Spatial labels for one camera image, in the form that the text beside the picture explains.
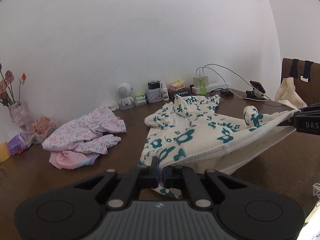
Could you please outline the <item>purple tissue packet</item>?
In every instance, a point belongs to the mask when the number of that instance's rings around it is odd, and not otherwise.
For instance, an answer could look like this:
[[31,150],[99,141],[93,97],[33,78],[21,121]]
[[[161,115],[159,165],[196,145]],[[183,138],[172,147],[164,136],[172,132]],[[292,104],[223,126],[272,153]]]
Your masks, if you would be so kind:
[[7,143],[11,155],[21,154],[24,150],[28,149],[30,145],[31,141],[28,139],[27,133],[19,133]]

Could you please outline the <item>cream cloth bag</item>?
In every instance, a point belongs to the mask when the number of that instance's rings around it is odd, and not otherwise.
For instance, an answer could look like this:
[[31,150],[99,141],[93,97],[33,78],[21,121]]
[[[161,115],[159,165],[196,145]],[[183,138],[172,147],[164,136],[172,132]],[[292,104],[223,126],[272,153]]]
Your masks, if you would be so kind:
[[307,106],[303,99],[296,93],[294,79],[283,78],[274,100],[293,109],[301,109]]

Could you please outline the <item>pink floral baby garment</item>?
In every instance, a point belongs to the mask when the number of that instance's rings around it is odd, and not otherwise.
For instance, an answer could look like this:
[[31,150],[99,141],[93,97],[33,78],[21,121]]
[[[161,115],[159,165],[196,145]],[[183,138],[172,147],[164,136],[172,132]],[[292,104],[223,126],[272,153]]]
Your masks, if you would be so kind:
[[106,155],[109,148],[121,141],[116,135],[125,132],[124,120],[102,106],[60,126],[42,147],[50,152],[49,163],[54,167],[74,170],[93,165],[97,157]]

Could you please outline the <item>pink dried flower bundle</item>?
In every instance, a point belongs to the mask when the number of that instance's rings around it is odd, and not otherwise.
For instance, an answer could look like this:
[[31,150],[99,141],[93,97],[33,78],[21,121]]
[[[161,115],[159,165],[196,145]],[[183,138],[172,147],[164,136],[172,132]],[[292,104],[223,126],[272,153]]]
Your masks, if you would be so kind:
[[43,143],[55,130],[61,126],[61,123],[51,119],[47,116],[41,116],[35,120],[31,126],[30,131],[33,132],[33,143]]

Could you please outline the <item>green spray bottle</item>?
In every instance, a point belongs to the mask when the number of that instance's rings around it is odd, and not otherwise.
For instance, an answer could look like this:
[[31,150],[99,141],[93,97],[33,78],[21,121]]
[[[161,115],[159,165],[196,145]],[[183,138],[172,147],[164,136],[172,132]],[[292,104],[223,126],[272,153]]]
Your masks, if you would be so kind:
[[206,80],[204,76],[199,77],[199,90],[201,95],[206,95]]

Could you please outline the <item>vase with dried roses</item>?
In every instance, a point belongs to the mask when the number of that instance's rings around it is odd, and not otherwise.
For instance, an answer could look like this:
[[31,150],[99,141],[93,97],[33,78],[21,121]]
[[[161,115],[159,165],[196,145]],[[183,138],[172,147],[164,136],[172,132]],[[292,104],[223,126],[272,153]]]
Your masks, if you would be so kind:
[[12,71],[7,70],[2,72],[1,65],[1,105],[7,107],[12,122],[21,128],[23,131],[27,131],[31,127],[31,117],[24,100],[21,98],[21,88],[25,84],[26,74],[23,73],[18,80],[18,96],[15,98],[13,90],[13,82],[15,77]]

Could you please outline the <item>phone on black stand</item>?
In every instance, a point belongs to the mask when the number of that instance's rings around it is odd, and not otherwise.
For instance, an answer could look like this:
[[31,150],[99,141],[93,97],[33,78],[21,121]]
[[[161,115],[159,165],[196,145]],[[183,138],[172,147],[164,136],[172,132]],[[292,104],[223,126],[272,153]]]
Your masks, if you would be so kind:
[[266,96],[266,90],[261,83],[251,80],[249,84],[251,85],[252,90],[246,91],[246,98],[254,100],[270,100],[270,98]]

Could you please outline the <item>small green white box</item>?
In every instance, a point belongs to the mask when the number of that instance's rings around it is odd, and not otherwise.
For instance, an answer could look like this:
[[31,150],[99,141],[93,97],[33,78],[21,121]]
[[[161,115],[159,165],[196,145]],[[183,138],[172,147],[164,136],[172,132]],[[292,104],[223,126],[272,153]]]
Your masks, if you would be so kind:
[[142,106],[147,104],[147,99],[145,94],[137,94],[135,96],[135,106]]

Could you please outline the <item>grey patterned tin box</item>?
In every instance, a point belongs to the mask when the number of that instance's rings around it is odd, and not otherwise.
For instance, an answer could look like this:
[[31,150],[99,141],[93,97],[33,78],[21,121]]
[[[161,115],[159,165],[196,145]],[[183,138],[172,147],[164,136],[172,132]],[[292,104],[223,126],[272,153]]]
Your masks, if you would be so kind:
[[162,91],[160,88],[147,89],[145,94],[148,103],[163,101]]

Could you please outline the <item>white power strip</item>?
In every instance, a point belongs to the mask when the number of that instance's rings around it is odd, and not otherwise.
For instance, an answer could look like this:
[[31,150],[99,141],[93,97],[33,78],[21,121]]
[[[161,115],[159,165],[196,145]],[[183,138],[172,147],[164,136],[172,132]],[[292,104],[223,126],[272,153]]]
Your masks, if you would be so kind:
[[[209,92],[216,90],[216,89],[219,89],[219,88],[222,88],[222,89],[231,88],[231,84],[229,82],[227,82],[227,83],[210,83],[208,86],[206,86],[206,92],[209,93]],[[200,95],[200,89],[198,87],[195,87],[195,86],[192,87],[191,92],[193,94]]]

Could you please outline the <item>yellow cup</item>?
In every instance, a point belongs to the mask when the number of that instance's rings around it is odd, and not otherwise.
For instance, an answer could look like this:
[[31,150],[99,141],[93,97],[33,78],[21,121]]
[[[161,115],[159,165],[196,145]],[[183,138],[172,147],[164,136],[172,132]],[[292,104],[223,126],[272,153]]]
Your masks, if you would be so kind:
[[11,157],[11,153],[8,149],[7,142],[0,143],[0,162],[4,162]]

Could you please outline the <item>white teal floral garment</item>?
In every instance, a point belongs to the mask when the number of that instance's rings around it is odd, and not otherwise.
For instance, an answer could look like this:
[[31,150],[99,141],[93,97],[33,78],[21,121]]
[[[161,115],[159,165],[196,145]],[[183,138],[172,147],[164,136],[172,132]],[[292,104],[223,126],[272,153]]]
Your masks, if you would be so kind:
[[176,96],[144,120],[149,127],[139,165],[157,157],[159,168],[184,165],[203,173],[216,169],[232,174],[277,144],[295,128],[280,123],[295,109],[273,114],[247,106],[243,118],[218,114],[220,97]]

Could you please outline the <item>white small spray bottle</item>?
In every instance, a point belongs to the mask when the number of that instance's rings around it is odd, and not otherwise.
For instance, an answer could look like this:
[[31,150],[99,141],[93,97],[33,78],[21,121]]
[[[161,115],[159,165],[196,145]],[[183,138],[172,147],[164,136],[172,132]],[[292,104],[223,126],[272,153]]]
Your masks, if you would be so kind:
[[164,81],[161,81],[161,92],[164,101],[169,101],[168,89]]

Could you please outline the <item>black tissue box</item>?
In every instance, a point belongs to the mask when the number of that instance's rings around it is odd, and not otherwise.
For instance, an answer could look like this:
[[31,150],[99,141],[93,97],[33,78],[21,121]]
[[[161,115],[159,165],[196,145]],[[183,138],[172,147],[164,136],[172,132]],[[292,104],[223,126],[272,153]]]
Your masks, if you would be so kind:
[[184,88],[180,90],[168,90],[169,99],[174,100],[176,96],[191,96],[191,90],[190,88]]

